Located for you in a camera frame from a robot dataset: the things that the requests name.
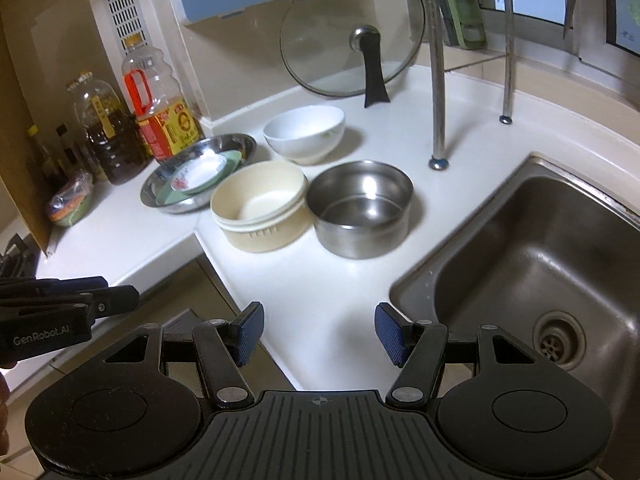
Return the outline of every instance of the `pot lid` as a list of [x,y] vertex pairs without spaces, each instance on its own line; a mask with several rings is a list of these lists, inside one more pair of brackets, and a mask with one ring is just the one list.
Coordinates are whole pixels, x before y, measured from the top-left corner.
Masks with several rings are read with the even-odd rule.
[[280,53],[304,88],[328,97],[367,89],[369,100],[376,72],[382,69],[378,86],[384,91],[382,81],[398,76],[417,54],[424,29],[422,0],[291,0]]

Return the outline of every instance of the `sink drain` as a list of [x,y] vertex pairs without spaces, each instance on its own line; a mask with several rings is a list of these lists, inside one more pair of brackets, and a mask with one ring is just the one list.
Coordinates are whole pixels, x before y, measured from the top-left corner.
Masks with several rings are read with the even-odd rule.
[[584,330],[577,319],[566,312],[547,312],[533,328],[533,348],[563,370],[572,370],[584,357]]

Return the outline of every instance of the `metal rack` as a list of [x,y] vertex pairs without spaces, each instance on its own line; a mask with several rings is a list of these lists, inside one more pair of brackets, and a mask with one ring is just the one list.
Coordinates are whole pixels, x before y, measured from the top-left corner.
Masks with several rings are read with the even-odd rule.
[[448,69],[444,68],[442,20],[440,19],[440,7],[438,6],[438,1],[425,0],[425,9],[431,38],[431,86],[433,91],[433,153],[431,154],[429,167],[432,170],[441,171],[446,170],[449,167],[449,161],[447,160],[445,151],[446,95],[444,75],[446,72],[504,58],[504,99],[502,102],[502,115],[500,116],[500,122],[502,124],[513,123],[511,116],[513,114],[513,91],[515,87],[514,73],[516,62],[514,52],[515,30],[513,21],[513,0],[504,0],[506,19],[504,54]]

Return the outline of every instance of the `human hand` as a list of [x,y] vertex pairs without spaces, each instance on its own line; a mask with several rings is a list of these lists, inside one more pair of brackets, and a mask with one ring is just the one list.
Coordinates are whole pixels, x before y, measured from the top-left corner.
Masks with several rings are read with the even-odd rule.
[[[16,363],[0,365],[0,368],[13,368]],[[9,434],[6,432],[6,424],[9,421],[9,411],[6,402],[9,399],[9,386],[4,380],[4,375],[0,374],[0,455],[9,452]]]

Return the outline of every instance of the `white countertop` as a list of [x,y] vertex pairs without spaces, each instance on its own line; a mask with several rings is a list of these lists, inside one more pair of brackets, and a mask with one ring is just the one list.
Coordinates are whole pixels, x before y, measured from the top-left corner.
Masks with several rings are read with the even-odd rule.
[[[261,301],[262,342],[301,390],[379,389],[398,374],[373,328],[373,313],[392,284],[459,226],[532,153],[595,184],[640,211],[640,147],[599,124],[526,94],[517,94],[514,123],[498,122],[502,89],[447,75],[447,151],[450,168],[432,171],[430,72],[413,67],[396,83],[391,104],[362,107],[363,97],[332,101],[346,112],[348,132],[313,178],[348,160],[370,158],[401,168],[413,181],[411,231],[395,251],[371,260],[345,260],[326,251],[313,229],[267,254],[233,248],[210,212],[171,216],[144,207],[143,174],[110,189],[91,214],[64,233],[39,277],[102,275],[111,285],[147,290],[204,252],[235,302]],[[325,100],[295,89],[220,121],[219,134],[246,132],[258,158],[277,158],[261,128],[275,114]],[[19,384],[42,365],[25,361],[6,376]]]

